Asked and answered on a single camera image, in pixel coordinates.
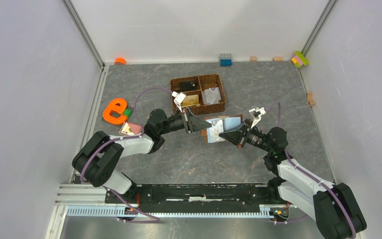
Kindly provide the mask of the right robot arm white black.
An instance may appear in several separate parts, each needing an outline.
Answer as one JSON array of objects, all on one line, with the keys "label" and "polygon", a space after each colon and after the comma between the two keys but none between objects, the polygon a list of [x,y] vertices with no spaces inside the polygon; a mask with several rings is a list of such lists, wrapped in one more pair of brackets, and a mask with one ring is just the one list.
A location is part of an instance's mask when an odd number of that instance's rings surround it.
[{"label": "right robot arm white black", "polygon": [[367,228],[367,222],[351,188],[316,176],[297,162],[287,151],[287,132],[274,127],[262,133],[245,120],[239,126],[219,134],[242,148],[249,144],[267,152],[266,168],[275,174],[269,182],[268,198],[297,206],[312,218],[326,239],[354,239]]}]

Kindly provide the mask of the brown leather card holder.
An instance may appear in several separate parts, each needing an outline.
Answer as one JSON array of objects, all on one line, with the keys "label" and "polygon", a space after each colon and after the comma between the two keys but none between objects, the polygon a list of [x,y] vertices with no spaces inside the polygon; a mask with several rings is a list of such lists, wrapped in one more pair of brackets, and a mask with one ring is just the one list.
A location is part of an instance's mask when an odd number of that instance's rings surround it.
[{"label": "brown leather card holder", "polygon": [[239,126],[243,121],[243,115],[206,117],[204,120],[211,124],[211,127],[201,130],[200,135],[204,137],[206,143],[218,143],[225,141],[219,136],[220,133]]}]

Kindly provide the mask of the dark grey card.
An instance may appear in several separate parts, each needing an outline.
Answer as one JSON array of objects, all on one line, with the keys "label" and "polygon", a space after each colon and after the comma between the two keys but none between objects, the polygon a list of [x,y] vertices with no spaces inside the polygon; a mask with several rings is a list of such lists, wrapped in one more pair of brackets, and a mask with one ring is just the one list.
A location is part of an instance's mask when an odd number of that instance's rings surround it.
[{"label": "dark grey card", "polygon": [[179,91],[188,92],[198,90],[198,83],[196,81],[183,81],[179,82]]}]

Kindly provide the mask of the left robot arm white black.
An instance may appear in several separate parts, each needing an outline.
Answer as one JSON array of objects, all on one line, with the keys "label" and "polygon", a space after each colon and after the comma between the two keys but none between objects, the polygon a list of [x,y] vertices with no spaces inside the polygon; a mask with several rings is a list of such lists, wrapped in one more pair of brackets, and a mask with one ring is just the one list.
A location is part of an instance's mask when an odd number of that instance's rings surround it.
[{"label": "left robot arm white black", "polygon": [[73,158],[72,167],[80,173],[82,182],[94,187],[106,187],[117,192],[125,203],[136,198],[133,182],[123,173],[116,172],[119,159],[136,154],[150,154],[164,144],[164,134],[184,130],[193,133],[208,129],[211,123],[196,117],[189,108],[177,110],[170,117],[162,109],[151,111],[143,134],[114,136],[96,132]]}]

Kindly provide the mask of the white card with emblem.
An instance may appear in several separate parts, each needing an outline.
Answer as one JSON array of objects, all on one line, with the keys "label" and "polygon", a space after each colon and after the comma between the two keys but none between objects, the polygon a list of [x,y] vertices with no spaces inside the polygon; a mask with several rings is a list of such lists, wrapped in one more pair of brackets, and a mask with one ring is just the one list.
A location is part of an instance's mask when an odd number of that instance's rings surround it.
[{"label": "white card with emblem", "polygon": [[222,119],[208,119],[207,122],[212,124],[211,128],[207,129],[207,142],[217,143],[222,142],[224,139],[220,137],[220,133],[224,132],[224,123]]}]

